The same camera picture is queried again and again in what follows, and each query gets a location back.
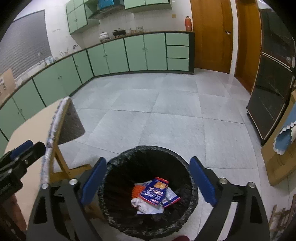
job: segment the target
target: white pot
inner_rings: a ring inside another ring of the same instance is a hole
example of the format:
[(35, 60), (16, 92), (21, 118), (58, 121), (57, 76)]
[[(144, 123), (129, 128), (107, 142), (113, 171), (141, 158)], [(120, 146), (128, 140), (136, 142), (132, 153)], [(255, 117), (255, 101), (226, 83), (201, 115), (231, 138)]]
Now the white pot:
[(100, 40), (105, 40), (105, 39), (107, 39), (107, 38), (109, 38), (109, 34), (108, 34), (108, 33), (106, 33), (106, 32), (102, 32), (102, 33), (100, 34)]

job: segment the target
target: orange thermos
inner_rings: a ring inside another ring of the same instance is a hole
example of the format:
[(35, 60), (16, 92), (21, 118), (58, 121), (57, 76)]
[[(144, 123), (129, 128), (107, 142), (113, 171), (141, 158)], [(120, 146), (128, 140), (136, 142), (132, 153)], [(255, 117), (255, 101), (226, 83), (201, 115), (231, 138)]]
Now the orange thermos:
[(192, 22), (189, 16), (185, 18), (185, 28), (186, 28), (186, 31), (192, 31)]

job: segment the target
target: trash can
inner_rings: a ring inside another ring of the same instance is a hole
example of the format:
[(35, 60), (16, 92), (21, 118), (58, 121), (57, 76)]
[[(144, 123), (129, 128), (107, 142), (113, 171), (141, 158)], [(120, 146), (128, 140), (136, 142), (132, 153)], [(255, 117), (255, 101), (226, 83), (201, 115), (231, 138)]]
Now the trash can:
[[(161, 177), (181, 198), (161, 214), (137, 214), (131, 205), (135, 183)], [(197, 187), (187, 162), (175, 152), (156, 146), (138, 146), (111, 159), (98, 191), (100, 208), (109, 225), (133, 237), (166, 237), (187, 222), (198, 203)]]

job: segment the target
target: red shoe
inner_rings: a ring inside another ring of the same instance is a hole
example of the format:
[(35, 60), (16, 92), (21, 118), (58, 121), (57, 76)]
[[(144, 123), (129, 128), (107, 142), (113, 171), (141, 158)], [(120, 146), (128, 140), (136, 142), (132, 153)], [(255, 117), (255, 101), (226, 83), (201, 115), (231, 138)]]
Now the red shoe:
[(180, 236), (175, 238), (173, 241), (190, 241), (187, 236)]

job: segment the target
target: beige tabletop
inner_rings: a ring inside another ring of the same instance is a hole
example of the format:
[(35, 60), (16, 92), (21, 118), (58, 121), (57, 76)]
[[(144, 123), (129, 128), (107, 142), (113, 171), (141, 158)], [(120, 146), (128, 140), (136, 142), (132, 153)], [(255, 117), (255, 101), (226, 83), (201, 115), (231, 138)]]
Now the beige tabletop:
[[(20, 146), (27, 140), (31, 140), (34, 144), (38, 141), (45, 144), (52, 122), (52, 117), (54, 116), (59, 103), (60, 100), (44, 108), (17, 128), (11, 136), (5, 152)], [(21, 179), (23, 188), (16, 193), (18, 204), (27, 224), (39, 191), (40, 170), (41, 158), (28, 168), (27, 174)]]

